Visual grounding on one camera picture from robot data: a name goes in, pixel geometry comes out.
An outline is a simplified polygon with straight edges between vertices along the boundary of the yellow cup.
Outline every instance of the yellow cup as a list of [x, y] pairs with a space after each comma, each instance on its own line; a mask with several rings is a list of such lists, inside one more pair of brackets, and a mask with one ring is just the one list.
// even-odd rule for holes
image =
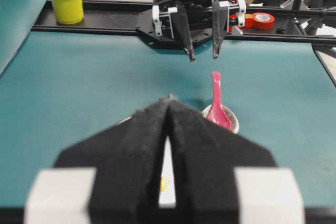
[[82, 0], [51, 0], [58, 23], [71, 25], [81, 22], [84, 17]]

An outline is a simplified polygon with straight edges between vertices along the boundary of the pink spoon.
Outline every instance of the pink spoon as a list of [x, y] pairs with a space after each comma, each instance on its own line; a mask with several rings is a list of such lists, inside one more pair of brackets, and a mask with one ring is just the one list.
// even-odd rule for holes
[[222, 109], [222, 92], [220, 89], [221, 88], [220, 75], [221, 73], [218, 72], [211, 73], [214, 93], [212, 98], [211, 110], [209, 112], [209, 115], [207, 116], [207, 119], [230, 131], [231, 123]]

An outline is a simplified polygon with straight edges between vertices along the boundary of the teal mat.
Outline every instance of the teal mat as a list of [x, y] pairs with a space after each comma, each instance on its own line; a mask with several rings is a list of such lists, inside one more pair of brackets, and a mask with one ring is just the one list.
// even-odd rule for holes
[[23, 206], [41, 168], [61, 149], [105, 129], [163, 95], [202, 109], [210, 72], [243, 136], [291, 167], [306, 206], [336, 199], [336, 88], [309, 44], [211, 42], [197, 62], [153, 50], [138, 37], [32, 32], [0, 78], [0, 207]]
[[46, 0], [0, 0], [0, 75], [16, 55]]

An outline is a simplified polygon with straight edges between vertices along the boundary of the white bracket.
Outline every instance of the white bracket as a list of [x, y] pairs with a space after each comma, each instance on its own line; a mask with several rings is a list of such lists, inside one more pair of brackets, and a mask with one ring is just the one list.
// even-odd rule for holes
[[233, 26], [231, 35], [233, 36], [242, 36], [244, 35], [243, 31], [238, 26]]
[[177, 7], [168, 8], [170, 31], [172, 33], [172, 38], [174, 38], [174, 30], [173, 30], [173, 24], [172, 24], [172, 18], [171, 18], [172, 13], [177, 13]]
[[228, 9], [227, 9], [227, 24], [226, 24], [226, 30], [229, 32], [230, 3], [229, 3], [229, 1], [220, 1], [219, 6], [220, 6], [220, 7], [228, 7]]
[[246, 2], [245, 0], [237, 0], [239, 12], [237, 12], [238, 26], [245, 26]]
[[[280, 5], [280, 8], [285, 10], [292, 10], [293, 3], [294, 0], [287, 0], [286, 2]], [[300, 10], [309, 10], [309, 8], [305, 5], [305, 2], [303, 0], [301, 0], [300, 3]]]
[[154, 24], [154, 27], [155, 27], [155, 34], [157, 36], [162, 36], [162, 27], [161, 27], [161, 21], [160, 21], [160, 9], [159, 9], [158, 5], [153, 5], [152, 15], [153, 15], [153, 24]]

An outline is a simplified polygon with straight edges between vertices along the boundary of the yellow sticker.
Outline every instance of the yellow sticker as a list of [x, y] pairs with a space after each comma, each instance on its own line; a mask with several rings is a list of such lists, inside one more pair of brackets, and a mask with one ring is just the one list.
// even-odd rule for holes
[[160, 182], [160, 191], [166, 191], [169, 187], [170, 179], [167, 177], [162, 176]]

